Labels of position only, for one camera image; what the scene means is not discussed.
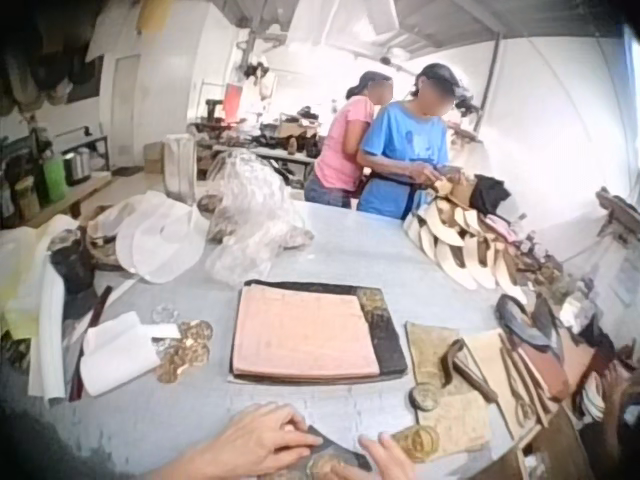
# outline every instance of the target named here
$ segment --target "ponytail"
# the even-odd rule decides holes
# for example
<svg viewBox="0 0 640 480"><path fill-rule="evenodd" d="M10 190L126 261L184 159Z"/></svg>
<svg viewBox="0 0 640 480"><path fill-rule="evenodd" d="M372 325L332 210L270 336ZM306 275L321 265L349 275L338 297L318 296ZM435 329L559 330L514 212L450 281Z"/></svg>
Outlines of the ponytail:
<svg viewBox="0 0 640 480"><path fill-rule="evenodd" d="M373 82L390 82L392 79L389 75L380 72L364 72L358 81L358 85L349 88L345 97L349 100L351 97L362 94Z"/></svg>
<svg viewBox="0 0 640 480"><path fill-rule="evenodd" d="M356 95L360 95L361 93L362 93L362 88L360 87L360 85L355 85L353 87L350 87L347 90L347 94L345 95L345 98L349 100L351 97L355 97Z"/></svg>

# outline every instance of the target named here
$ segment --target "blue t-shirt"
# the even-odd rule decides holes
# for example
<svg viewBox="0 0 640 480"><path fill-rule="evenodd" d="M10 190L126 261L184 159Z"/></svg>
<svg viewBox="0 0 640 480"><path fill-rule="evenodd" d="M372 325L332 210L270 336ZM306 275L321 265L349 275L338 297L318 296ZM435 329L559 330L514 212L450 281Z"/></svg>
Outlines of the blue t-shirt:
<svg viewBox="0 0 640 480"><path fill-rule="evenodd" d="M449 163L444 121L440 117L416 117L402 102L391 103L380 111L360 148L369 155L382 155L403 162L425 162L432 166ZM410 181L409 178L396 178ZM414 209L426 202L425 193L424 190L416 193ZM373 178L362 192L358 210L401 218L408 195L409 187L406 185Z"/></svg>

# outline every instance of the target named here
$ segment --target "green bottle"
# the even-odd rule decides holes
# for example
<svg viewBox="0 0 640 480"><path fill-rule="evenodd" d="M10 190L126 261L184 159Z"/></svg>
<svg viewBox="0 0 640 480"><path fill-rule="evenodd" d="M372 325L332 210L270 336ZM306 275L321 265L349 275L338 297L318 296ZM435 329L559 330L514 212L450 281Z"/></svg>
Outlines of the green bottle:
<svg viewBox="0 0 640 480"><path fill-rule="evenodd" d="M47 182L47 189L49 190L49 198L51 202L59 202L65 197L69 190L65 180L62 155L52 155L49 152L45 152L44 155L45 159L42 168L44 169L44 178Z"/></svg>

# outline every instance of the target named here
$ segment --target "woman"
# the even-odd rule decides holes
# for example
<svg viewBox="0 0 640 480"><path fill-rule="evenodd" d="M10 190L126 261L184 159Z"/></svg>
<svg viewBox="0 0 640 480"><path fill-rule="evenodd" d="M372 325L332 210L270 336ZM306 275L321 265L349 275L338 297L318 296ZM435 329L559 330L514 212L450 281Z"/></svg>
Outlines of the woman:
<svg viewBox="0 0 640 480"><path fill-rule="evenodd" d="M425 192L416 193L440 178L437 169L449 162L447 127L440 117L463 91L449 67L432 63L418 74L413 98L380 112L357 157L372 170L358 210L404 219L425 203Z"/></svg>
<svg viewBox="0 0 640 480"><path fill-rule="evenodd" d="M321 443L322 438L307 432L304 417L292 406L275 403L254 405L231 420L217 438L187 451L145 478L221 480L261 476L285 469L308 457L311 448ZM336 462L331 472L321 477L327 480L417 478L413 463L388 434L380 434L378 441L360 437L359 443L378 467L377 475ZM280 478L279 475L268 476Z"/></svg>
<svg viewBox="0 0 640 480"><path fill-rule="evenodd" d="M360 142L373 121L374 105L386 105L392 97L391 77L378 72L365 72L358 85L347 90L348 101L333 119L305 185L307 202L351 208L351 195L362 175L356 161Z"/></svg>

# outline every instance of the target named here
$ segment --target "black cap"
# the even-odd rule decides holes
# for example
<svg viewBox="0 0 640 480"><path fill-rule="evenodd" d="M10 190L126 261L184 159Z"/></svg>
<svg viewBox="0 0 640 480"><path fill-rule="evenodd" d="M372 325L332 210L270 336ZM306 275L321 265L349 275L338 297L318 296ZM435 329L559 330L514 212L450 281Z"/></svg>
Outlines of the black cap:
<svg viewBox="0 0 640 480"><path fill-rule="evenodd" d="M468 96L467 89L462 86L453 70L442 63L430 63L424 67L416 77L416 88L420 77L425 77L443 94L456 100Z"/></svg>

